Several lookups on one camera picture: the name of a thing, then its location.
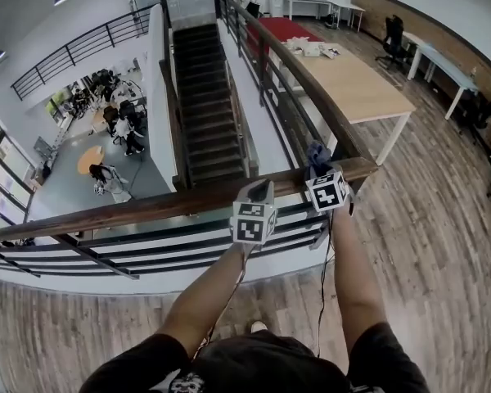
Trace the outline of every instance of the black t-shirt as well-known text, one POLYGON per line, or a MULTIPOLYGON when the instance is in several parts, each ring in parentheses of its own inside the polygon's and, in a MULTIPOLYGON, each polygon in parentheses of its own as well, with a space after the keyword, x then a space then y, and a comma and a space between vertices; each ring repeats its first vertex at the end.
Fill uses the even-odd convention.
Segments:
POLYGON ((193 361, 177 340, 155 334, 102 365, 80 393, 145 392, 179 369, 169 385, 173 393, 428 393, 426 380, 388 323, 360 336, 349 357, 347 376, 297 340, 268 331, 213 342, 193 361))

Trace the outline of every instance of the white desk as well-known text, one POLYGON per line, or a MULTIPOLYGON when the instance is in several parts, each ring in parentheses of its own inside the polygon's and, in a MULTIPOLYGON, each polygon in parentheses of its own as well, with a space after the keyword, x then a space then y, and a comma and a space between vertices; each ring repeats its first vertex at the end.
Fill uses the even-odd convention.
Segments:
POLYGON ((307 3, 307 4, 316 4, 318 6, 317 9, 317 19, 320 18, 320 6, 327 6, 327 13, 331 13, 332 4, 327 0, 287 0, 289 3, 289 19, 293 20, 293 3, 307 3))
POLYGON ((430 60, 429 67, 427 68, 426 76, 424 77, 429 83, 433 78, 433 73, 435 72, 435 68, 439 67, 446 75, 448 75, 453 81, 458 85, 459 89, 457 92, 457 96, 455 96, 453 103, 448 109, 447 114, 445 115, 445 119, 448 120, 455 108, 457 107, 458 101, 462 97, 464 90, 471 90, 473 93, 478 92, 478 86, 471 80, 471 78, 456 67, 450 60, 448 60, 445 56, 440 54, 440 52, 436 51, 431 45, 425 43, 416 35, 405 33, 403 36, 406 40, 415 43, 417 45, 417 51, 415 52, 415 57, 412 60, 411 68, 409 69, 408 80, 411 80, 415 77, 415 74, 418 70, 418 65, 420 64, 420 59, 422 56, 426 56, 430 60))
POLYGON ((360 32, 360 25, 362 24, 362 15, 366 10, 362 9, 361 7, 355 6, 354 4, 351 3, 338 3, 338 2, 332 2, 332 3, 333 3, 333 11, 337 14, 336 28, 338 29, 340 26, 342 9, 347 9, 349 11, 349 19, 347 22, 347 26, 349 26, 351 29, 353 28, 354 15, 356 12, 359 13, 357 31, 360 32))

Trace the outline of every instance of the wooden wall panel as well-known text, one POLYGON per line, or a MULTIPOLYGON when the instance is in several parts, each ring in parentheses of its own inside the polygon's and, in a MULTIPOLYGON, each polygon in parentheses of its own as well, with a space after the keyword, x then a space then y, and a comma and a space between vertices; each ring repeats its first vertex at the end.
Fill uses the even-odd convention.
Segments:
MULTIPOLYGON (((480 91, 491 99, 491 61, 460 35, 428 15, 397 0, 351 0, 366 9, 362 29, 378 39, 385 38, 385 18, 397 15, 403 20, 404 29, 412 32, 444 54, 464 73, 470 74, 476 67, 475 82, 480 91)), ((437 70, 433 81, 450 97, 454 97, 457 86, 444 73, 437 70)), ((491 119, 484 131, 484 138, 491 148, 491 119)))

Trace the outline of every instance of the round orange table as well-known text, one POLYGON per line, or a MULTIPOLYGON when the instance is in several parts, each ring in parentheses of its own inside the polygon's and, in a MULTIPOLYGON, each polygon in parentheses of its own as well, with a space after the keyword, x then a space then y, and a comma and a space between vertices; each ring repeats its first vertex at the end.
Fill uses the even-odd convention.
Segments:
POLYGON ((82 154, 78 163, 78 170, 80 174, 88 174, 90 165, 99 165, 106 152, 102 146, 94 146, 82 154))

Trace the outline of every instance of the sneaker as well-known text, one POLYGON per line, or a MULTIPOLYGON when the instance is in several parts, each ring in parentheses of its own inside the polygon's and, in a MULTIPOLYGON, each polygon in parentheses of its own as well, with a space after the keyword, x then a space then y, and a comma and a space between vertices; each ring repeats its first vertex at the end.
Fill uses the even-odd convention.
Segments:
POLYGON ((251 325, 251 333, 260 332, 260 331, 267 331, 267 330, 268 330, 268 327, 265 325, 265 323, 260 322, 259 320, 257 320, 256 322, 254 322, 251 325))

